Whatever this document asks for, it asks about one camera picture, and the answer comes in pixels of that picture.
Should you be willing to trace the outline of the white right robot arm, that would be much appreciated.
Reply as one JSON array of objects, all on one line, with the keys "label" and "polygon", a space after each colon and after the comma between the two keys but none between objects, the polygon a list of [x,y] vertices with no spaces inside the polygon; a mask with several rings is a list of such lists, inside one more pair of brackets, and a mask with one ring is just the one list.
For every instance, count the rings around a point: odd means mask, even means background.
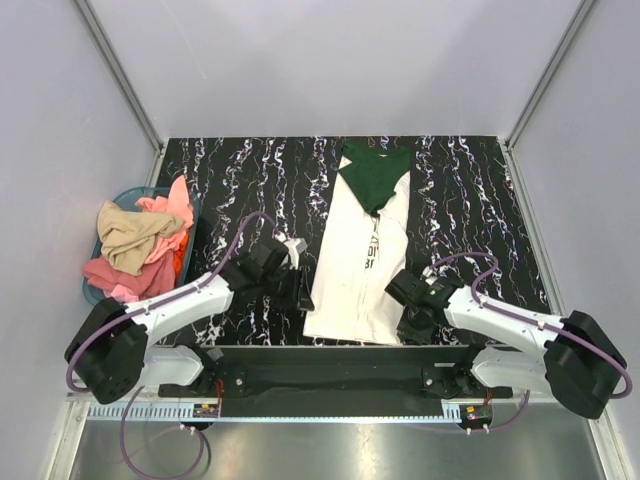
[{"label": "white right robot arm", "polygon": [[454,371],[466,396],[496,387],[551,395],[572,413],[599,418],[626,381],[627,363],[596,320],[581,311],[562,317],[481,297],[446,277],[419,278],[403,269],[385,289],[405,309],[399,335],[413,343],[427,326],[474,332],[503,344],[482,347]]}]

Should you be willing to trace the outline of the cream and green t-shirt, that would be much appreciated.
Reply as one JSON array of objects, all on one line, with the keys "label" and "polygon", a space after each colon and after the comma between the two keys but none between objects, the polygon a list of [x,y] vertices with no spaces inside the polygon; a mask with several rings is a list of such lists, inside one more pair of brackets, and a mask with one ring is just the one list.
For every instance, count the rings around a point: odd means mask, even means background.
[{"label": "cream and green t-shirt", "polygon": [[386,288],[406,263],[413,160],[405,147],[344,142],[305,336],[399,344],[403,308]]}]

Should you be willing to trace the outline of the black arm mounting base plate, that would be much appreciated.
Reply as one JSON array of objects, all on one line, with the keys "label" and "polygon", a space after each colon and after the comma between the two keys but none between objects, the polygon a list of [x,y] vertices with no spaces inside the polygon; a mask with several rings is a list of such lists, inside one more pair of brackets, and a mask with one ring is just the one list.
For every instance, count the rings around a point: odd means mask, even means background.
[{"label": "black arm mounting base plate", "polygon": [[216,387],[165,381],[165,398],[221,398],[243,405],[419,413],[441,397],[427,388],[468,361],[470,346],[224,346],[207,371]]}]

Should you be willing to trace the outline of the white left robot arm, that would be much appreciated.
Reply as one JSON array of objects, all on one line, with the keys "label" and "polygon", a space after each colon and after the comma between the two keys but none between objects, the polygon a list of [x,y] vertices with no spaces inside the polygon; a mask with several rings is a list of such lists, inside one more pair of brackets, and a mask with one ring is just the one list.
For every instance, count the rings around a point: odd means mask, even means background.
[{"label": "white left robot arm", "polygon": [[101,405],[146,387],[176,388],[183,395],[217,394],[224,382],[219,360],[195,345],[172,348],[159,341],[206,316],[267,297],[276,306],[309,312],[301,238],[270,240],[230,258],[224,266],[150,300],[98,302],[65,351],[79,392]]}]

